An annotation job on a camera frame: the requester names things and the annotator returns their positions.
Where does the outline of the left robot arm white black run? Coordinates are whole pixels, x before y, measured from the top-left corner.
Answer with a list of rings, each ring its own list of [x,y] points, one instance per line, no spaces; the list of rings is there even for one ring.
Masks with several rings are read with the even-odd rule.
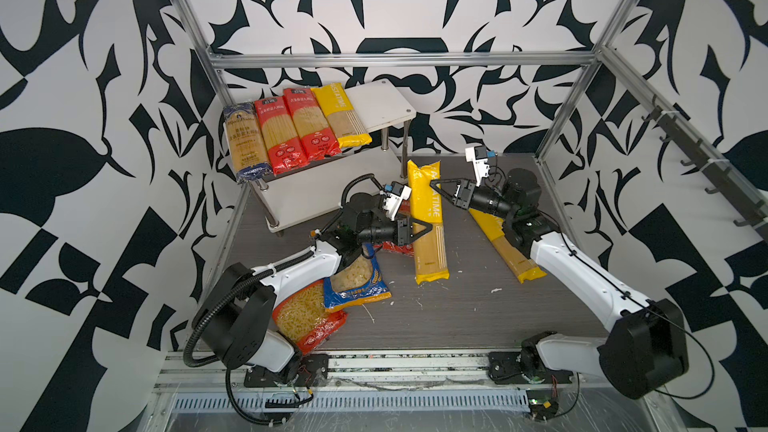
[[[271,328],[273,311],[295,293],[351,265],[365,245],[412,244],[432,231],[429,222],[388,214],[385,202],[382,193],[356,193],[314,233],[311,246],[265,266],[229,266],[192,321],[184,364],[197,368],[219,362],[227,370],[252,365],[293,376],[300,350]]]

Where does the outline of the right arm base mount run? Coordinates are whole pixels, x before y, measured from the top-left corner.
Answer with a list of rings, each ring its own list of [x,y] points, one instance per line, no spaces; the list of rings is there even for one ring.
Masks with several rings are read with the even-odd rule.
[[[489,352],[489,379],[496,385],[572,383],[574,377],[571,371],[545,367],[537,352],[536,345],[552,335],[553,331],[545,331],[525,339],[519,351]]]

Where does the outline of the yellow Pastatime spaghetti pack front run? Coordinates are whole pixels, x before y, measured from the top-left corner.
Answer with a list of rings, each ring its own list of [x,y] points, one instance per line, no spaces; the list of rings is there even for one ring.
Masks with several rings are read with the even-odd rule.
[[[342,149],[361,147],[372,142],[354,106],[340,83],[311,89]]]

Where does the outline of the blue gold spaghetti pack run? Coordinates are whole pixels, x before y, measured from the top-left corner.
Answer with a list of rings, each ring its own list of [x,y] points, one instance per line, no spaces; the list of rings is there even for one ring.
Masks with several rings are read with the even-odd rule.
[[[272,167],[253,104],[226,106],[223,117],[236,178],[257,181],[270,175]]]

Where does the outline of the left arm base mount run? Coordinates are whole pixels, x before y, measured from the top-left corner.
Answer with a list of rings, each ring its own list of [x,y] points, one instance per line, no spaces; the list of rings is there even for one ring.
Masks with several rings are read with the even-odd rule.
[[[272,372],[262,366],[250,366],[244,379],[246,388],[268,388],[278,386],[312,387],[327,379],[330,356],[310,354],[294,356],[279,372]]]

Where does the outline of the yellow pastatime spaghetti pack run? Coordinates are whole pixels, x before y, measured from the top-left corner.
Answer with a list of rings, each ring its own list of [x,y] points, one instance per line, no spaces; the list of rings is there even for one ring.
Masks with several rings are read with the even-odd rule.
[[[501,218],[472,209],[469,210],[469,213],[521,284],[546,276],[546,273],[535,262],[527,259],[506,239],[502,230]]]
[[[449,279],[442,199],[430,187],[430,181],[440,179],[440,162],[417,166],[407,164],[411,217],[429,222],[433,229],[413,243],[415,280],[417,284]]]
[[[311,89],[342,149],[361,147],[372,142],[354,106],[340,83]]]

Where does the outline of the blue orecchiette pasta bag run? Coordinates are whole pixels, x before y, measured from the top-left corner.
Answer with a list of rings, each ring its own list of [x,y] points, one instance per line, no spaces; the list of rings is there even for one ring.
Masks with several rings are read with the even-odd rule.
[[[391,297],[375,253],[374,246],[364,244],[361,255],[351,265],[323,280],[323,305],[326,312],[334,313]]]

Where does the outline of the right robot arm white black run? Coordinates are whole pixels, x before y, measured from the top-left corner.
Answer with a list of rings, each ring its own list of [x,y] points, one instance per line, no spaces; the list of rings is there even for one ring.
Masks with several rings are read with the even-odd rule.
[[[639,399],[688,372],[679,307],[632,289],[579,250],[540,208],[541,188],[532,172],[510,170],[500,190],[470,179],[433,179],[430,186],[458,208],[501,219],[511,245],[565,285],[607,331],[604,339],[543,332],[525,340],[519,368],[527,380],[548,370],[588,374]]]

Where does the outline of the red spaghetti pack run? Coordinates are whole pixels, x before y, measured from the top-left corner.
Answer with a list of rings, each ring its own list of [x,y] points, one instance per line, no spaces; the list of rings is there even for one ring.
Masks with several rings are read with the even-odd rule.
[[[338,140],[309,88],[287,88],[283,98],[310,161],[341,153]]]
[[[268,158],[275,175],[306,166],[309,161],[282,96],[254,102]]]

